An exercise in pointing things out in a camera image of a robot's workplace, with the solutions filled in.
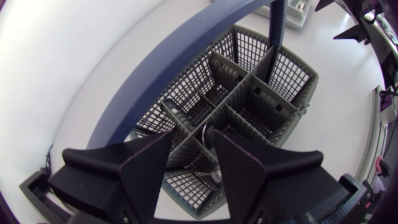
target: blue curved arm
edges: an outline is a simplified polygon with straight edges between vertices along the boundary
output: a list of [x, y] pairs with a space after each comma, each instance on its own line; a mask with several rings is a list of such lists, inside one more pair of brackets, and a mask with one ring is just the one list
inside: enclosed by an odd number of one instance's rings
[[[138, 65], [115, 94], [98, 121], [88, 148], [123, 142], [162, 90], [195, 56], [235, 22], [272, 1], [275, 0], [219, 0], [173, 31]], [[283, 4], [271, 6], [270, 37], [275, 38], [271, 43], [280, 45], [285, 0], [278, 1]]]

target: white floor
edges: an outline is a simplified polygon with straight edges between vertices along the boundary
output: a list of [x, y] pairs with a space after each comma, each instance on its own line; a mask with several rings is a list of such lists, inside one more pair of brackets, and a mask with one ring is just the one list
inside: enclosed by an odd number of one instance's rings
[[[53, 168], [63, 166], [61, 151], [84, 149], [105, 107], [139, 62], [164, 37], [208, 6], [208, 0], [168, 0], [132, 28], [95, 68], [70, 106], [53, 147]], [[355, 175], [364, 151], [371, 118], [371, 91], [383, 86], [381, 70], [371, 46], [333, 37], [354, 25], [336, 4], [315, 13], [317, 1], [302, 30], [285, 29], [283, 45], [319, 74], [307, 114], [283, 148], [319, 150], [323, 167], [336, 179]], [[269, 20], [250, 14], [238, 22], [267, 35]], [[143, 31], [150, 35], [144, 37]], [[192, 220], [163, 191], [156, 217]], [[206, 219], [227, 218], [224, 206]]]

